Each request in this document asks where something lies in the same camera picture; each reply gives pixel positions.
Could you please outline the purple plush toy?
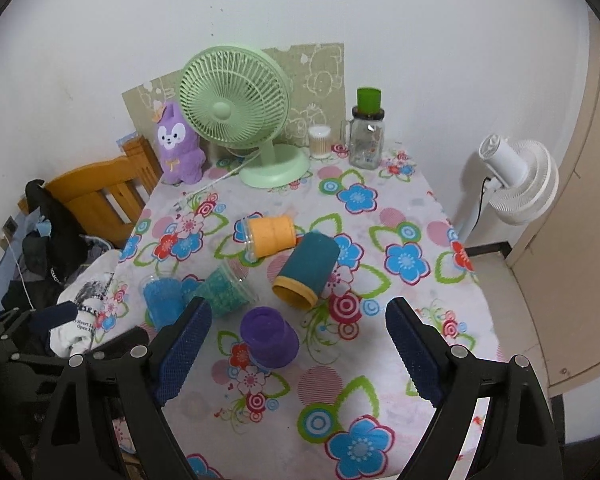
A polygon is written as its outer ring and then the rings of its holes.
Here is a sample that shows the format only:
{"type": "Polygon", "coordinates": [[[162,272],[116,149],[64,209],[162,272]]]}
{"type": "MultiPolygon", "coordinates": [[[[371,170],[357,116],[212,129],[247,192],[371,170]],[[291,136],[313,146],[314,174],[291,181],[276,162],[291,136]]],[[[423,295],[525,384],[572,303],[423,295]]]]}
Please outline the purple plush toy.
{"type": "Polygon", "coordinates": [[[157,122],[156,141],[165,184],[195,184],[202,177],[206,154],[198,133],[184,118],[177,102],[163,107],[157,122]]]}

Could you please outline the floral tablecloth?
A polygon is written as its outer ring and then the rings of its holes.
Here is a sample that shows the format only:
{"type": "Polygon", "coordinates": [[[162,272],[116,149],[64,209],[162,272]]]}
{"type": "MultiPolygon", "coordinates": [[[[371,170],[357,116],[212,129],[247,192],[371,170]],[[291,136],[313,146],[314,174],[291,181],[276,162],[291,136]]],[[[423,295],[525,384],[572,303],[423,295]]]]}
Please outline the floral tablecloth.
{"type": "Polygon", "coordinates": [[[240,312],[211,325],[180,394],[164,407],[201,477],[370,479],[397,474],[434,410],[387,333],[385,308],[406,299],[449,344],[494,359],[498,338],[474,266],[414,162],[392,148],[378,168],[352,167],[337,146],[298,180],[258,190],[224,158],[194,186],[159,185],[122,249],[95,321],[104,344],[149,328],[140,291],[151,275],[193,292],[223,262],[239,264],[259,304],[276,309],[299,351],[280,370],[250,356],[240,312]],[[286,252],[253,259],[243,218],[286,214],[299,234],[331,237],[339,256],[315,306],[273,292],[286,252]]]}

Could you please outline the green desk fan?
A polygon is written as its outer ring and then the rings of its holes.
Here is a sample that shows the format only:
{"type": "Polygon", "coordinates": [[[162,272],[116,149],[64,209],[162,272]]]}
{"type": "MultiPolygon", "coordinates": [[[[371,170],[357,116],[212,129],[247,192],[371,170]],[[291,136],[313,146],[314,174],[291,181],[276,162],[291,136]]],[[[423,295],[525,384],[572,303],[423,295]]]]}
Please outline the green desk fan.
{"type": "Polygon", "coordinates": [[[251,152],[238,174],[252,188],[279,188],[309,170],[305,151],[275,142],[285,129],[290,104],[283,69],[266,53],[241,46],[197,53],[178,84],[178,105],[204,140],[251,152]]]}

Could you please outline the orange plastic cup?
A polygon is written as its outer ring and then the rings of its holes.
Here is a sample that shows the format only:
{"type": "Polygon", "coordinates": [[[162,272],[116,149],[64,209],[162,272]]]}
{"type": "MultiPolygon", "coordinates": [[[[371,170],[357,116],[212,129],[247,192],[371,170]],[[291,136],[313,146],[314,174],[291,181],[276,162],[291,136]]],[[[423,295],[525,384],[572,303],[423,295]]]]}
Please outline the orange plastic cup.
{"type": "Polygon", "coordinates": [[[288,216],[245,218],[242,226],[253,258],[269,257],[297,245],[294,222],[288,216]]]}

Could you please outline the cotton swab container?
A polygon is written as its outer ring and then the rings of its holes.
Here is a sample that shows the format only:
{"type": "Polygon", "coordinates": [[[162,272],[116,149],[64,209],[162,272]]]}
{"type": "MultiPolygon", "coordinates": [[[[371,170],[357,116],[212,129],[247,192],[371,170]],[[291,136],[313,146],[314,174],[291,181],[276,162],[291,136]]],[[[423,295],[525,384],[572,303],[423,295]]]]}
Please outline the cotton swab container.
{"type": "Polygon", "coordinates": [[[311,157],[327,158],[332,151],[332,129],[328,125],[313,125],[309,128],[308,135],[311,157]]]}

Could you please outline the dark clothes pile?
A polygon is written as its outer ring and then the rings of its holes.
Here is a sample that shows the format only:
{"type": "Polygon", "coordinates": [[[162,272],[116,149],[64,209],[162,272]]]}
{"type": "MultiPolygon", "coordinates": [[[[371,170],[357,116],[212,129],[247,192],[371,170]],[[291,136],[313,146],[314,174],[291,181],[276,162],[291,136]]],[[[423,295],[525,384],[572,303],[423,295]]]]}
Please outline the dark clothes pile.
{"type": "Polygon", "coordinates": [[[24,197],[33,218],[16,248],[7,252],[15,270],[0,298],[0,313],[53,306],[97,258],[114,249],[108,240],[87,235],[42,180],[28,182],[24,197]]]}

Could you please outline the blue plastic cup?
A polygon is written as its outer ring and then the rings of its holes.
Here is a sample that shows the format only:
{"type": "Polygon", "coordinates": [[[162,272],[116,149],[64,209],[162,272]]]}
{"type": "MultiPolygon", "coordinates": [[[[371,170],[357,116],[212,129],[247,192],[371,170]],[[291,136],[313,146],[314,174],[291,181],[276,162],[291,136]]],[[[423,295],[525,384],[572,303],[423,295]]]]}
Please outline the blue plastic cup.
{"type": "Polygon", "coordinates": [[[172,275],[146,276],[140,283],[140,292],[156,330],[174,324],[185,309],[182,284],[172,275]]]}

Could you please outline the teal green plastic cup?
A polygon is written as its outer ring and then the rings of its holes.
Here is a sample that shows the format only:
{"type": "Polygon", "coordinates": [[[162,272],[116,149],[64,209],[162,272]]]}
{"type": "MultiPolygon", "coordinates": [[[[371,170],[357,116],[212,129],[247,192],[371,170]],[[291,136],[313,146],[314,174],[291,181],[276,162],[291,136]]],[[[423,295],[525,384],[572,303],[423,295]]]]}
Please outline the teal green plastic cup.
{"type": "Polygon", "coordinates": [[[214,318],[224,318],[258,301],[248,271],[234,260],[224,260],[194,291],[210,307],[214,318]]]}

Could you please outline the purple plastic cup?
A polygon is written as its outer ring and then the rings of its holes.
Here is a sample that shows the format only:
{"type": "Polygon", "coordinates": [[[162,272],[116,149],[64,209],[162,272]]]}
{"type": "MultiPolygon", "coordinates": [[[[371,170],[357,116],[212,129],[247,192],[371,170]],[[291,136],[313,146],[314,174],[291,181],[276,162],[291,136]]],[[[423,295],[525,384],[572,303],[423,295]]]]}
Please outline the purple plastic cup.
{"type": "Polygon", "coordinates": [[[250,356],[269,370],[289,365],[300,347],[296,331],[277,310],[269,307],[247,311],[240,322],[240,336],[250,356]]]}

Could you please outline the orange wooden chair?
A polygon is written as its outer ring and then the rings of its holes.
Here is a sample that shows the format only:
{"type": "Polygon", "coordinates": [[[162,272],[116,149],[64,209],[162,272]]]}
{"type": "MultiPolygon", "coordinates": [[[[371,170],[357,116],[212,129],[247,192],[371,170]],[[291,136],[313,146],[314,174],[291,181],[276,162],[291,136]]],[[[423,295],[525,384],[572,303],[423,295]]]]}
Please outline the orange wooden chair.
{"type": "Polygon", "coordinates": [[[43,182],[33,180],[18,202],[25,214],[50,215],[55,231],[98,236],[122,247],[159,183],[162,169],[149,141],[142,136],[125,142],[123,154],[94,162],[43,182]]]}

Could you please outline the beige patterned board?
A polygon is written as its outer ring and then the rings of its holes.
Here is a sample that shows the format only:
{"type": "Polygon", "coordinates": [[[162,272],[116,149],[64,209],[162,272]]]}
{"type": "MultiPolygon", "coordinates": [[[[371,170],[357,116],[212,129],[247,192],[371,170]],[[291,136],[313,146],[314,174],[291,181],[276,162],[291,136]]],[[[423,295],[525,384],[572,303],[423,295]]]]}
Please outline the beige patterned board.
{"type": "MultiPolygon", "coordinates": [[[[285,50],[268,48],[290,80],[291,106],[279,142],[295,146],[309,144],[309,128],[328,125],[332,138],[339,138],[340,122],[346,117],[344,44],[297,44],[285,50]]],[[[166,102],[178,96],[180,73],[168,73],[122,93],[126,110],[137,133],[155,139],[155,123],[166,102]]]]}

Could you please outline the white standing fan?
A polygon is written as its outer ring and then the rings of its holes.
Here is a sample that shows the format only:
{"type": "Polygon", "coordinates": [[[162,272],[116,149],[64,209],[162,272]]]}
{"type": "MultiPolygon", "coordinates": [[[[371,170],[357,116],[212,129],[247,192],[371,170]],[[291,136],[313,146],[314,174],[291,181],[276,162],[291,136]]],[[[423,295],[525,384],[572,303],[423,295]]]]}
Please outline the white standing fan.
{"type": "Polygon", "coordinates": [[[481,183],[478,202],[457,231],[461,242],[478,226],[485,206],[509,226],[525,226],[548,211],[557,196],[559,171],[541,142],[508,142],[491,134],[481,142],[477,154],[489,174],[481,183]]]}

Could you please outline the green jar lid cup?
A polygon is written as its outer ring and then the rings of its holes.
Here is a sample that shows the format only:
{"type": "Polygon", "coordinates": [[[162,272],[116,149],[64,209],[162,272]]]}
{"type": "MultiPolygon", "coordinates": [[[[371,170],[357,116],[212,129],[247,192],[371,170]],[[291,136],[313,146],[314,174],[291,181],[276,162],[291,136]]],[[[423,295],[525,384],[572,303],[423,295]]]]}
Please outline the green jar lid cup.
{"type": "Polygon", "coordinates": [[[377,115],[381,110],[381,91],[372,87],[361,87],[356,92],[358,102],[356,108],[358,112],[367,115],[377,115]]]}

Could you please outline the dark teal yellow-rimmed cup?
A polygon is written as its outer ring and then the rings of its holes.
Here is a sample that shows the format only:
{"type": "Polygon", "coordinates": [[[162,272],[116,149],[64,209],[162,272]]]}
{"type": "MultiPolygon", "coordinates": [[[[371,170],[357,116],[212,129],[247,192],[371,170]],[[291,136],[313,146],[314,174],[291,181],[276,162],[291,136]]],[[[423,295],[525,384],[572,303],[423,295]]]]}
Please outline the dark teal yellow-rimmed cup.
{"type": "Polygon", "coordinates": [[[312,309],[332,275],[339,253],[332,237],[320,232],[304,234],[274,278],[272,291],[291,307],[312,309]]]}

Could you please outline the glass mason jar mug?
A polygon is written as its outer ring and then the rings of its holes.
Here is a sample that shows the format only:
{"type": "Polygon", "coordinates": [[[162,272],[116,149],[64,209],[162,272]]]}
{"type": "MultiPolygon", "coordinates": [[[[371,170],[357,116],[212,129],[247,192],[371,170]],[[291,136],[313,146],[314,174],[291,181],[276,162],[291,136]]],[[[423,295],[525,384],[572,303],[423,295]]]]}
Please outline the glass mason jar mug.
{"type": "Polygon", "coordinates": [[[348,149],[349,164],[360,169],[375,170],[380,166],[385,140],[385,111],[364,114],[355,106],[352,118],[340,124],[340,138],[348,149]]]}

